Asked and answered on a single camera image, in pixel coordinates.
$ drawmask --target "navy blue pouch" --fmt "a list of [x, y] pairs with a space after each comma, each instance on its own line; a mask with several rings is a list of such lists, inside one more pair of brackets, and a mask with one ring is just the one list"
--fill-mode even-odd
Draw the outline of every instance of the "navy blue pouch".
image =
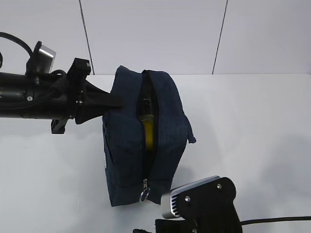
[[[139, 118], [143, 92], [151, 94], [154, 110], [154, 150], [149, 152], [146, 131]], [[111, 93], [124, 107], [103, 116], [105, 172], [111, 206], [145, 199], [160, 204], [170, 190], [187, 140], [195, 143], [177, 87], [163, 71], [136, 73], [119, 67]]]

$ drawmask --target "white wall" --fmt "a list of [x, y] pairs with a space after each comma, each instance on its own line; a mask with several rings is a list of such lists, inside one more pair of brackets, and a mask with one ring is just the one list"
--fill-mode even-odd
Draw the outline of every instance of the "white wall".
[[225, 0], [82, 0], [95, 74], [212, 73]]
[[311, 74], [310, 0], [229, 0], [215, 74]]
[[[57, 52], [54, 69], [68, 70], [75, 57], [89, 59], [76, 0], [12, 0], [1, 3], [1, 32], [24, 40], [32, 49], [38, 40]], [[24, 74], [27, 52], [11, 41], [0, 38], [3, 55], [1, 72]]]

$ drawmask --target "screw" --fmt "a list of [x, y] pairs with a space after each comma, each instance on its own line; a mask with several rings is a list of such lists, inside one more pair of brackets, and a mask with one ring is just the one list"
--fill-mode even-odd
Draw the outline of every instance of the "screw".
[[189, 197], [189, 196], [186, 196], [186, 197], [185, 197], [185, 201], [186, 201], [186, 202], [190, 202], [190, 201], [191, 201], [190, 197]]
[[36, 85], [39, 85], [39, 84], [40, 84], [40, 80], [39, 80], [38, 77], [35, 79], [35, 84], [36, 84]]

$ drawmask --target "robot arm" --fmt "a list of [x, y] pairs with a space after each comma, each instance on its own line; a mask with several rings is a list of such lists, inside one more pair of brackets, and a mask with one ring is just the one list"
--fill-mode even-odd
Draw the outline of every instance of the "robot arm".
[[68, 73], [50, 73], [56, 53], [39, 41], [34, 51], [20, 39], [4, 37], [21, 45], [30, 55], [25, 75], [0, 72], [0, 117], [51, 119], [52, 133], [64, 133], [69, 119], [82, 124], [102, 116], [110, 108], [123, 106], [115, 95], [86, 81], [91, 68], [88, 60], [75, 58]]

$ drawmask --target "zipper pull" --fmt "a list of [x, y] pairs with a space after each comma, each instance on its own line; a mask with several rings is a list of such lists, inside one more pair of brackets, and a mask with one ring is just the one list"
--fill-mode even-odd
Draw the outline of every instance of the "zipper pull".
[[150, 187], [148, 187], [148, 183], [147, 183], [148, 180], [144, 179], [142, 182], [143, 182], [143, 190], [140, 194], [140, 198], [139, 198], [140, 202], [145, 201], [150, 193]]

